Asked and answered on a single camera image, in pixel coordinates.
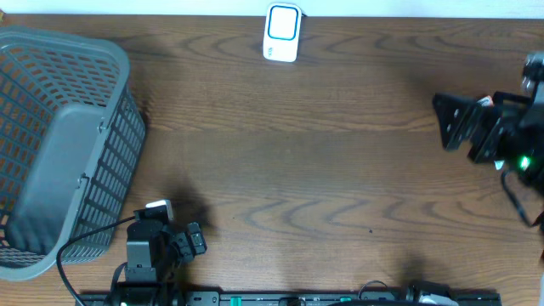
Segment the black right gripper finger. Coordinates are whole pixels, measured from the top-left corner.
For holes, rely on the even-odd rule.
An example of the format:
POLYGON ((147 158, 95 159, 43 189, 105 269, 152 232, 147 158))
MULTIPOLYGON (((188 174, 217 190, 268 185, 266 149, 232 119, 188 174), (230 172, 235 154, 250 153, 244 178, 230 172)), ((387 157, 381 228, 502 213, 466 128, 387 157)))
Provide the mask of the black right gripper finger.
POLYGON ((463 141, 477 147, 474 133, 481 117, 481 104, 475 98, 437 93, 433 108, 439 122, 439 133, 444 150, 458 150, 463 141))
POLYGON ((484 108, 479 116, 471 136, 472 148, 468 153, 469 159, 476 163, 491 163, 496 158, 496 151, 503 127, 502 112, 484 108))

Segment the small orange tissue pack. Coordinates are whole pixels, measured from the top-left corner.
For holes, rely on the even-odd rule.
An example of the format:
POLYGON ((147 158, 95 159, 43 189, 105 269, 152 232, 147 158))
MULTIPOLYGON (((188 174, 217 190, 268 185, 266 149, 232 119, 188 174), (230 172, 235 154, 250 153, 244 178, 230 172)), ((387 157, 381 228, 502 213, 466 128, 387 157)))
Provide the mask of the small orange tissue pack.
POLYGON ((479 99, 477 103, 481 105, 482 107, 492 107, 494 105, 493 99, 489 95, 479 99))

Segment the mint green snack pouch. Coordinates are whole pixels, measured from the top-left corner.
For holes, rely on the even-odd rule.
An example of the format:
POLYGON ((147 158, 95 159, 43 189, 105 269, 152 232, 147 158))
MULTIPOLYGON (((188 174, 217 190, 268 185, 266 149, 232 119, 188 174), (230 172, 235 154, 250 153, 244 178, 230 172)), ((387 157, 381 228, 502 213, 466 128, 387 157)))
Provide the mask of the mint green snack pouch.
POLYGON ((496 170, 501 170, 505 164, 504 161, 494 161, 496 170))

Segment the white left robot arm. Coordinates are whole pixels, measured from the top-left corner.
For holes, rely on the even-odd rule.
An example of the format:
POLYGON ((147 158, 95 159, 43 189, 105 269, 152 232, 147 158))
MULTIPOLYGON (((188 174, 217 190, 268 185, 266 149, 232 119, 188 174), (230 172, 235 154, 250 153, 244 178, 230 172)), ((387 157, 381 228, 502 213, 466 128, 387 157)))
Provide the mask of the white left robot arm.
POLYGON ((178 268, 207 251, 198 223, 177 231, 159 220, 138 220, 127 228, 125 281, 118 271, 104 304, 110 306, 184 305, 184 294, 173 279, 178 268))

